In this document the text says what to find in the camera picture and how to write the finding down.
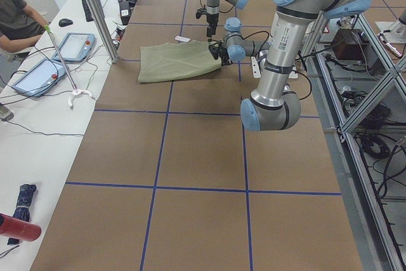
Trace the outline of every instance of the dark blue cloth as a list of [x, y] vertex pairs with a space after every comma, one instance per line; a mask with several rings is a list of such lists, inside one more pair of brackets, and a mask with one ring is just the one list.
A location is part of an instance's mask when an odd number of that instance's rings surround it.
[[[30, 221], [30, 211], [32, 198], [34, 192], [37, 190], [35, 184], [23, 184], [20, 187], [20, 193], [17, 198], [16, 208], [13, 214], [13, 218], [17, 218], [24, 221]], [[7, 244], [18, 244], [20, 240], [9, 238]]]

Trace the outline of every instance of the red cylinder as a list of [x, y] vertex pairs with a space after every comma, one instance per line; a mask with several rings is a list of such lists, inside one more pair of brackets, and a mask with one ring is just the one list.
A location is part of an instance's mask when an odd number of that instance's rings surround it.
[[22, 241], [34, 241], [40, 234], [40, 226], [0, 213], [0, 235]]

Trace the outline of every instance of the green cloth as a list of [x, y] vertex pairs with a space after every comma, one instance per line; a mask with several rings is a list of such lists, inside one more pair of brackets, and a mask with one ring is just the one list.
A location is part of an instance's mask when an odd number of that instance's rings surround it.
[[191, 41], [181, 44], [162, 44], [141, 47], [140, 83], [155, 83], [185, 79], [212, 72], [221, 67], [207, 42]]

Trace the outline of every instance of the tablet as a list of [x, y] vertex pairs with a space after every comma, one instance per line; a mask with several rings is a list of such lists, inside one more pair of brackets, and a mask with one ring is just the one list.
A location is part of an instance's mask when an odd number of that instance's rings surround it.
[[21, 95], [41, 96], [66, 74], [60, 62], [44, 59], [26, 72], [11, 87]]
[[[63, 59], [69, 63], [82, 62], [95, 43], [95, 35], [91, 33], [68, 33], [59, 45]], [[52, 56], [53, 60], [60, 62], [58, 53]]]

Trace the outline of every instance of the white table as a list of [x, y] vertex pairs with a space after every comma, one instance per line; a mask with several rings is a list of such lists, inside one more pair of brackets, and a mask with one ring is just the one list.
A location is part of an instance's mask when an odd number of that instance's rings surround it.
[[[106, 23], [110, 33], [121, 23], [119, 18], [119, 5], [116, 0], [108, 0], [104, 7]], [[69, 18], [73, 25], [61, 28], [58, 21]], [[61, 11], [51, 23], [51, 31], [58, 43], [68, 32], [90, 32], [96, 36], [92, 52], [103, 42], [94, 22], [84, 19], [81, 0], [68, 0]], [[47, 33], [37, 43], [38, 49], [52, 46]], [[55, 50], [44, 51], [52, 57]], [[36, 53], [28, 57], [19, 70], [29, 70], [44, 56]], [[89, 90], [97, 99], [103, 88], [111, 61], [104, 47], [90, 60], [98, 66]], [[70, 69], [78, 65], [69, 65]], [[96, 67], [85, 63], [80, 72], [71, 72], [78, 88], [85, 89]], [[9, 84], [13, 84], [22, 74], [15, 74]], [[62, 91], [72, 91], [67, 77], [60, 79], [47, 95]], [[10, 103], [21, 100], [23, 96], [15, 95], [15, 91], [6, 87], [0, 94], [0, 102]], [[12, 122], [21, 124], [26, 128], [44, 133], [84, 134], [93, 113], [96, 101], [88, 95], [81, 95], [74, 99], [74, 109], [67, 104], [70, 92], [56, 96], [43, 96], [29, 98], [18, 103], [7, 105], [14, 113]], [[77, 150], [81, 144], [81, 136], [44, 136], [29, 133], [19, 126], [0, 122], [0, 213], [12, 215], [14, 213], [19, 186], [28, 183], [36, 184], [38, 191], [34, 195], [30, 208], [31, 222], [38, 224], [43, 232], [36, 241], [22, 242], [20, 247], [0, 260], [0, 270], [24, 271], [29, 270], [41, 245], [45, 231], [62, 192], [66, 177], [70, 171]], [[7, 237], [0, 236], [0, 252], [11, 248], [7, 246]]]

